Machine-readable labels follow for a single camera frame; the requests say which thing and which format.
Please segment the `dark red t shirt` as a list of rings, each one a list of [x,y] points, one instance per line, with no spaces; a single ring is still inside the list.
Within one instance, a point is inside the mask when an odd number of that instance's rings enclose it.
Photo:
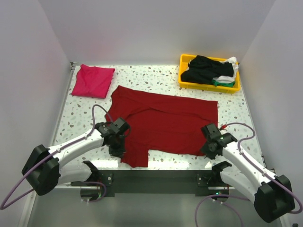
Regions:
[[[206,139],[201,128],[218,124],[217,101],[169,96],[118,86],[111,95],[113,120],[130,125],[121,161],[147,167],[149,150],[177,155],[202,156]]]

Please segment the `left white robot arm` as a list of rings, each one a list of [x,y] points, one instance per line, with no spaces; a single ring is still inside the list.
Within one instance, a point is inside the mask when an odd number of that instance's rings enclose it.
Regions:
[[[94,185],[99,179],[98,169],[92,162],[84,160],[70,165],[70,162],[88,151],[103,146],[109,154],[122,158],[125,149],[125,132],[130,125],[122,118],[114,122],[97,123],[90,131],[63,144],[46,148],[35,147],[21,173],[39,195],[45,195],[57,185],[83,182]]]

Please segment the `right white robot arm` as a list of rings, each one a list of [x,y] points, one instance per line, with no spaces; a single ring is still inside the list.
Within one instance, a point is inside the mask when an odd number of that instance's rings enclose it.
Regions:
[[[254,205],[257,214],[270,223],[295,209],[295,198],[289,179],[277,176],[255,160],[241,146],[241,141],[225,127],[209,124],[201,128],[206,143],[200,151],[209,159],[218,156],[226,160],[212,167],[204,180],[217,186],[230,185]]]

